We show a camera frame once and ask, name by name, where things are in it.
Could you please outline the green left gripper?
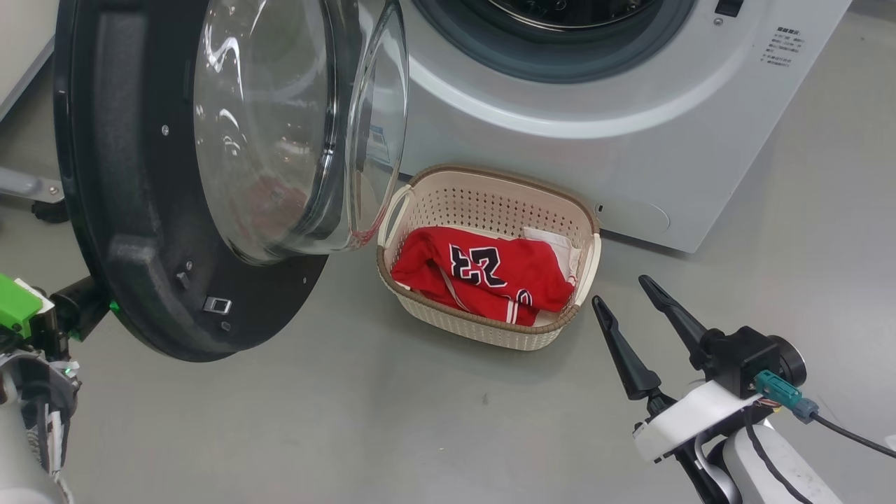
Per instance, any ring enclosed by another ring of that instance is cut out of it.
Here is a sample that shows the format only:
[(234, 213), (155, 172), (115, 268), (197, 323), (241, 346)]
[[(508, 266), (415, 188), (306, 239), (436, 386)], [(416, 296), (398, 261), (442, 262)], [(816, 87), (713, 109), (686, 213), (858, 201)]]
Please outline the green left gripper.
[(69, 358), (69, 338), (82, 342), (112, 305), (93, 276), (52, 294), (52, 301), (25, 281), (1, 275), (1, 354), (16, 351)]

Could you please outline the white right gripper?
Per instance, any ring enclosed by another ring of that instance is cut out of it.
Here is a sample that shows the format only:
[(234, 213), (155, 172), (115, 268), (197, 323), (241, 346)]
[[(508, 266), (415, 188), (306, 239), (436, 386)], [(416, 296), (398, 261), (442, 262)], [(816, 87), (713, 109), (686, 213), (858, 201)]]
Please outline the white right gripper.
[[(640, 275), (638, 283), (655, 309), (663, 313), (675, 329), (688, 351), (692, 367), (705, 370), (708, 357), (701, 347), (701, 338), (708, 329), (649, 275)], [(630, 401), (644, 400), (647, 414), (655, 417), (633, 433), (634, 444), (642, 459), (660, 459), (760, 399), (758, 393), (741, 399), (716, 381), (707, 381), (676, 402), (662, 392), (662, 380), (630, 347), (607, 303), (595, 295), (591, 305), (626, 397)]]

